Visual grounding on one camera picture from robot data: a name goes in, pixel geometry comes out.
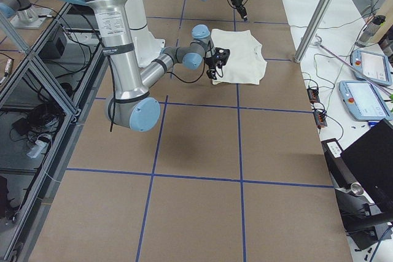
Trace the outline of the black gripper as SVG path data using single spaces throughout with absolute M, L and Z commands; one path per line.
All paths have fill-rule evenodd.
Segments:
M 243 6 L 243 0 L 230 0 L 230 1 L 232 6 L 239 13 L 241 19 L 243 21 L 247 20 L 247 11 L 246 8 Z
M 224 72 L 222 68 L 226 65 L 229 57 L 229 49 L 214 47 L 213 49 L 208 50 L 204 59 L 205 63 L 208 65 L 208 70 L 206 71 L 207 76 L 210 79 L 215 79 L 216 70 L 216 75 L 218 75 L 220 78 L 223 78 Z

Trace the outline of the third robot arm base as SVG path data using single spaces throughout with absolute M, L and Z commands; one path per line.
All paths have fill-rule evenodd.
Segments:
M 52 10 L 33 5 L 30 0 L 1 0 L 1 13 L 17 29 L 39 29 Z

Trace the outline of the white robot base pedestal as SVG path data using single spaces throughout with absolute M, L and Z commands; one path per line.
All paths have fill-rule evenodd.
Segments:
M 142 0 L 127 0 L 125 11 L 138 66 L 146 67 L 159 56 L 165 40 L 156 39 L 150 32 Z

